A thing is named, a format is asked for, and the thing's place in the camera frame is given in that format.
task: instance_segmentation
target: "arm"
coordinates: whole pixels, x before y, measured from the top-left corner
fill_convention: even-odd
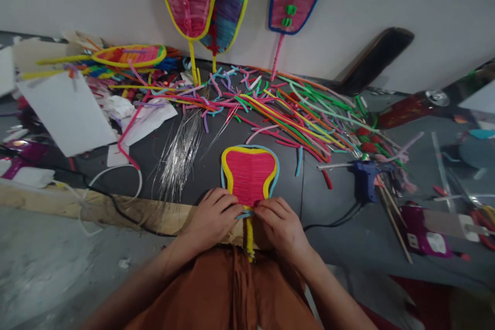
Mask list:
[[[82,329],[124,328],[166,289],[174,275],[199,253],[217,244],[244,210],[222,188],[210,190],[184,233],[137,270],[86,321]]]
[[[309,245],[299,218],[285,200],[263,200],[254,210],[270,242],[308,283],[325,329],[376,329]]]

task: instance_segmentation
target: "person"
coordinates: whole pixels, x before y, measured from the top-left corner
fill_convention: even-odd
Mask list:
[[[187,228],[135,272],[83,329],[320,328],[304,296],[307,283],[325,329],[376,329],[310,246],[280,197],[254,208],[275,253],[248,262],[239,247],[216,247],[244,208],[226,189],[206,193]]]

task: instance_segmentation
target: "hand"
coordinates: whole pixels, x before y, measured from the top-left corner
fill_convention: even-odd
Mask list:
[[[277,251],[296,267],[312,250],[299,218],[280,197],[260,201],[254,212],[263,221],[268,239]]]
[[[191,223],[181,235],[190,237],[196,254],[215,246],[234,227],[236,217],[244,211],[244,207],[237,202],[237,197],[223,188],[206,193]]]

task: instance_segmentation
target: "green pom pom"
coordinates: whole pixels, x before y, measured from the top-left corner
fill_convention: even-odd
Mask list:
[[[291,18],[282,19],[282,26],[290,27],[291,25],[292,25],[292,19]]]
[[[298,11],[298,8],[295,5],[287,5],[285,11],[288,15],[294,15]]]

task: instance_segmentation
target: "white wall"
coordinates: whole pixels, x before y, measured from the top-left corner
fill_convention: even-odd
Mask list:
[[[495,0],[320,0],[299,34],[286,37],[279,69],[335,78],[390,26],[416,34],[378,79],[388,89],[442,87],[495,57]],[[239,37],[220,61],[270,68],[277,35],[268,0],[250,0]],[[111,42],[166,43],[187,50],[163,0],[0,0],[0,30],[59,36],[79,29]],[[209,52],[199,43],[198,57]]]

